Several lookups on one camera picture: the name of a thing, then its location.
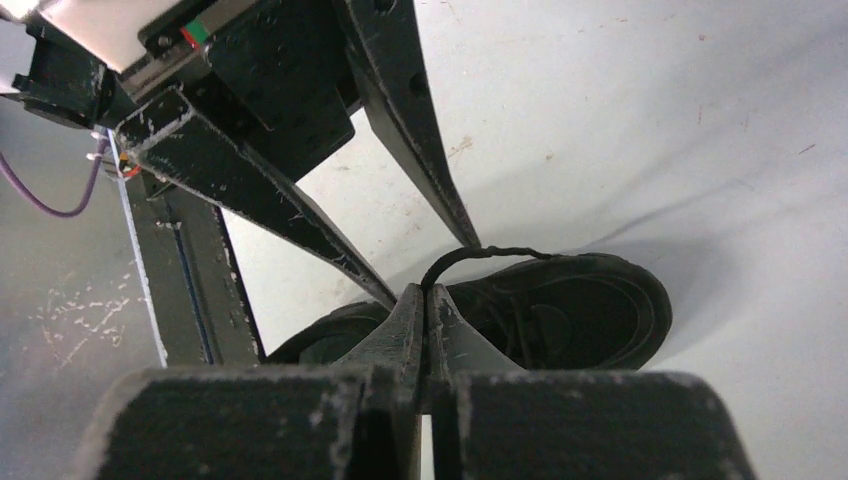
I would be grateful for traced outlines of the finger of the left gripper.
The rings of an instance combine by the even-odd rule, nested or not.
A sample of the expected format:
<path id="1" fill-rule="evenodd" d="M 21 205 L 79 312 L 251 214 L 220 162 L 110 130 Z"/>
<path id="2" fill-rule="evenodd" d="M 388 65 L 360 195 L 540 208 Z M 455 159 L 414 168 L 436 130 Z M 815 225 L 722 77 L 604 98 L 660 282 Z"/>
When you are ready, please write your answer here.
<path id="1" fill-rule="evenodd" d="M 370 127 L 453 236 L 479 236 L 448 165 L 412 1 L 336 1 L 347 57 Z"/>
<path id="2" fill-rule="evenodd" d="M 117 127 L 117 142 L 153 174 L 333 266 L 386 308 L 392 289 L 326 213 L 237 130 L 236 116 L 181 86 L 155 94 Z"/>

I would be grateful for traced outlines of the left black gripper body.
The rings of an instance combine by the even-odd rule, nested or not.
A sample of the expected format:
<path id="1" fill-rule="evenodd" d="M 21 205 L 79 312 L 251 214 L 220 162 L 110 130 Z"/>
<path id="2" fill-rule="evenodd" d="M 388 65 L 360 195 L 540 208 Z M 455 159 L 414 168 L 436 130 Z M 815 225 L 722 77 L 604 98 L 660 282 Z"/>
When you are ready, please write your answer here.
<path id="1" fill-rule="evenodd" d="M 177 87 L 293 180 L 354 134 L 359 97 L 328 1 L 179 2 L 138 30 L 143 55 L 120 73 L 43 13 L 24 31 L 35 48 L 13 97 L 71 128 L 116 127 Z"/>

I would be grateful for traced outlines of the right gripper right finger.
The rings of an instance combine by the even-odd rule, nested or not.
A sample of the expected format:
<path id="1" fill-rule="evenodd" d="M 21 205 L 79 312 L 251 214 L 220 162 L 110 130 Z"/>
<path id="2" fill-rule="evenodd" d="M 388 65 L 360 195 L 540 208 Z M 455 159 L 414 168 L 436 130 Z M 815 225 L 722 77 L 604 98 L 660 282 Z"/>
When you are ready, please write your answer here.
<path id="1" fill-rule="evenodd" d="M 439 479 L 752 479 L 721 397 L 682 372 L 527 371 L 427 294 Z"/>

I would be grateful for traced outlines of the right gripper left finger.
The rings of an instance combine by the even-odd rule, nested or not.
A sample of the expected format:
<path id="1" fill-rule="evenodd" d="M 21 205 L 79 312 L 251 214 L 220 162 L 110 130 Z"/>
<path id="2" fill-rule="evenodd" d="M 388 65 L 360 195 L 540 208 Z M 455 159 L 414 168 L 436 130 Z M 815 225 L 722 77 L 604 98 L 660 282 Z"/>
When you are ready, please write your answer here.
<path id="1" fill-rule="evenodd" d="M 424 293 L 328 366 L 149 369 L 104 395 L 74 479 L 416 479 Z"/>

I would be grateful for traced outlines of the black shoelace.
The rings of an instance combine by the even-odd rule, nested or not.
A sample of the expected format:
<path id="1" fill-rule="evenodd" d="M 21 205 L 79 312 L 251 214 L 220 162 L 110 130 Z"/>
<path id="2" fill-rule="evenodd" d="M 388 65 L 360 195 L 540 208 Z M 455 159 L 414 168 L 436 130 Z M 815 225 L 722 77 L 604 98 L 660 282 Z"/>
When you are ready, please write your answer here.
<path id="1" fill-rule="evenodd" d="M 540 260 L 557 258 L 555 254 L 542 253 L 526 247 L 462 247 L 438 258 L 426 271 L 419 285 L 424 291 L 430 290 L 445 271 L 461 261 L 511 256 L 527 256 Z"/>

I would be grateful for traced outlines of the black sneaker shoe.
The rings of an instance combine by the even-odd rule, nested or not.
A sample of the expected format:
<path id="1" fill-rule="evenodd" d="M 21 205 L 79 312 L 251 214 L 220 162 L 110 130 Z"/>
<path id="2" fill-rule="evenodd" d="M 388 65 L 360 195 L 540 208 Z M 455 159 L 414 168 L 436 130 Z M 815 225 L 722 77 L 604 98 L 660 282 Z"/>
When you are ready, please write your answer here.
<path id="1" fill-rule="evenodd" d="M 662 283 L 620 257 L 587 253 L 517 263 L 395 305 L 338 308 L 268 354 L 269 364 L 382 365 L 447 379 L 526 370 L 635 370 L 672 324 Z"/>

